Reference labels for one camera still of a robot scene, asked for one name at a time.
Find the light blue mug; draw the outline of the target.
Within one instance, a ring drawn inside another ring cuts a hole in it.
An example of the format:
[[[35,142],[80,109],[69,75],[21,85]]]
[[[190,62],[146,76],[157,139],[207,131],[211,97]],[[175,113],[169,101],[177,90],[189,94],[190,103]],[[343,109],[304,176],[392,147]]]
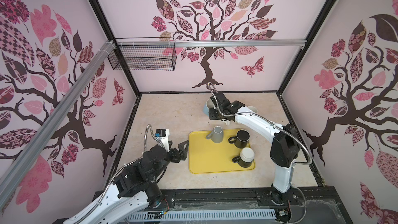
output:
[[[205,104],[204,104],[203,113],[204,113],[206,116],[209,116],[209,110],[210,110],[211,108],[214,108],[214,104],[213,104],[213,102],[212,102],[211,99],[208,99],[208,100],[205,102]]]

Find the pale pink mug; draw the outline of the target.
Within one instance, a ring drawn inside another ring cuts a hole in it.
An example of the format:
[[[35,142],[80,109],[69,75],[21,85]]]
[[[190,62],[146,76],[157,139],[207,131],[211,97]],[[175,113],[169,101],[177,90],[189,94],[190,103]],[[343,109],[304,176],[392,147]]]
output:
[[[252,112],[254,112],[254,113],[258,113],[258,109],[256,108],[256,107],[254,107],[254,106],[249,106],[248,107]]]

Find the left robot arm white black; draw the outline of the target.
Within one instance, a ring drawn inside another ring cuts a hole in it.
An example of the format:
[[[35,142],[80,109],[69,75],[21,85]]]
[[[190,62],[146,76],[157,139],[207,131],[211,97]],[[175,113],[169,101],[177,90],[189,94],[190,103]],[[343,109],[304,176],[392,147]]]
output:
[[[141,158],[122,167],[100,196],[64,224],[117,224],[129,215],[147,207],[157,207],[164,196],[158,187],[159,179],[170,163],[188,157],[189,141],[166,151],[156,145]]]

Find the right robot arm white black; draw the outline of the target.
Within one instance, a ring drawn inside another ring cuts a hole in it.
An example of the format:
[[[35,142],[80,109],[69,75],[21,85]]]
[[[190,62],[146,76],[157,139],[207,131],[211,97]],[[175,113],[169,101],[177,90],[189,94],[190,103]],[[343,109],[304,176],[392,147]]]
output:
[[[271,186],[274,204],[287,202],[286,194],[291,188],[293,164],[298,157],[300,146],[297,134],[291,124],[277,124],[256,114],[239,101],[230,102],[223,93],[212,92],[214,107],[209,110],[211,120],[229,120],[243,124],[256,131],[271,143],[270,158],[275,164],[275,176]]]

